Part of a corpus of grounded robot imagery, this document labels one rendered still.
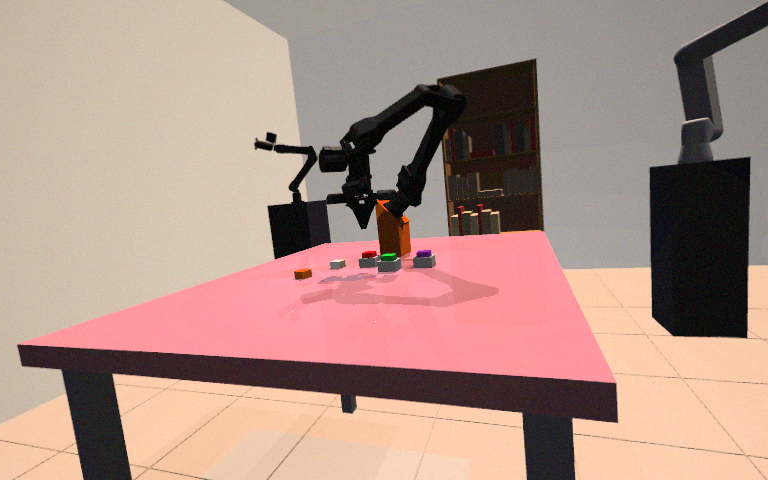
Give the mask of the red button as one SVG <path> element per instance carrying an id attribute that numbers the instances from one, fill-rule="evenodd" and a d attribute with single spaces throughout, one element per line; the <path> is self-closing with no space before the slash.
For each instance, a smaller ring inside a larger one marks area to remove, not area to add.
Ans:
<path id="1" fill-rule="evenodd" d="M 377 267 L 377 262 L 381 260 L 381 255 L 377 255 L 377 251 L 365 251 L 358 260 L 359 268 Z"/>

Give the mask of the purple button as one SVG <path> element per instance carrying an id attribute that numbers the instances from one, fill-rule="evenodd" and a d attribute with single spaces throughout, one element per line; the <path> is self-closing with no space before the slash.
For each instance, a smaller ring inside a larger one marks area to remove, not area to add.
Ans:
<path id="1" fill-rule="evenodd" d="M 413 258 L 414 268 L 432 268 L 435 264 L 435 254 L 431 254 L 431 250 L 419 250 Z"/>

